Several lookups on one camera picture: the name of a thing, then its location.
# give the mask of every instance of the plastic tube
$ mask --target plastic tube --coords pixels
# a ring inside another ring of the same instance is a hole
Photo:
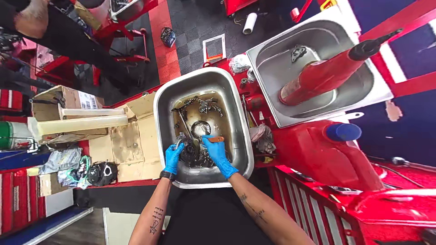
[[[242,31],[243,34],[248,35],[253,32],[254,23],[256,22],[257,14],[251,13],[247,17],[247,21],[245,22],[244,30]]]
[[[124,115],[124,109],[64,109],[58,104],[61,119],[64,116],[116,116]]]
[[[38,134],[42,136],[52,133],[100,129],[127,124],[126,115],[116,115],[38,122],[36,128]]]

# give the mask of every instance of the blue nitrile glove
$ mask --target blue nitrile glove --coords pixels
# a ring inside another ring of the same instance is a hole
[[[203,135],[203,144],[208,149],[209,156],[215,162],[222,175],[224,175],[225,179],[228,179],[232,174],[238,172],[238,169],[233,167],[225,157],[224,142],[211,143],[208,138],[212,137],[214,136]]]
[[[179,148],[176,149],[176,145],[170,145],[165,151],[165,168],[164,171],[177,174],[177,163],[179,162],[180,153],[183,151],[185,145],[181,143]]]

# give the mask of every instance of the orange brush handle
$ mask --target orange brush handle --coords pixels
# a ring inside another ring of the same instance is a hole
[[[216,136],[216,137],[213,137],[213,138],[208,138],[208,140],[209,140],[211,143],[218,143],[218,142],[223,142],[223,141],[224,141],[224,137],[222,137],[222,136]]]

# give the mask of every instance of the black watch strap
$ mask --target black watch strap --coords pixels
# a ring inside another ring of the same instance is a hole
[[[167,171],[162,171],[162,172],[160,173],[160,176],[159,176],[159,177],[160,177],[160,178],[167,178],[167,179],[170,179],[171,181],[176,180],[176,175],[173,174],[173,173],[167,172]]]

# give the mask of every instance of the forearm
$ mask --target forearm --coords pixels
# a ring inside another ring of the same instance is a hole
[[[171,182],[162,178],[136,222],[129,245],[157,244],[167,209]]]
[[[42,38],[48,25],[48,2],[31,0],[29,6],[15,15],[15,29],[26,36]]]
[[[256,224],[276,245],[313,245],[313,241],[295,221],[271,198],[254,187],[239,173],[228,181]]]

